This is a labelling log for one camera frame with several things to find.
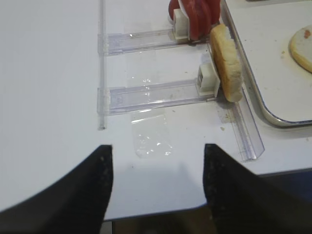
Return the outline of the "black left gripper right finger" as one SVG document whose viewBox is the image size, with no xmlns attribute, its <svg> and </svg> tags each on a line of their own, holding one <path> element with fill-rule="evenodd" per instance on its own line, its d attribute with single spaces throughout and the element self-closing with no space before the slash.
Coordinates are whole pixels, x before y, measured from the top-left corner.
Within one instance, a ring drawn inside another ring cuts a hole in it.
<svg viewBox="0 0 312 234">
<path fill-rule="evenodd" d="M 203 189 L 219 234 L 312 232 L 311 170 L 256 175 L 206 144 Z"/>
</svg>

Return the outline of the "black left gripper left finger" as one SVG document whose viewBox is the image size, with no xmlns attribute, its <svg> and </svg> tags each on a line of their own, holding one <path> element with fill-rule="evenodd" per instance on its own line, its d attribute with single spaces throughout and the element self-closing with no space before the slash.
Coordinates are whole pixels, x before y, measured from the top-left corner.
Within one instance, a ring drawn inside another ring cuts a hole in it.
<svg viewBox="0 0 312 234">
<path fill-rule="evenodd" d="M 98 234 L 113 187 L 113 148 L 100 145 L 37 195 L 0 214 L 2 234 Z"/>
</svg>

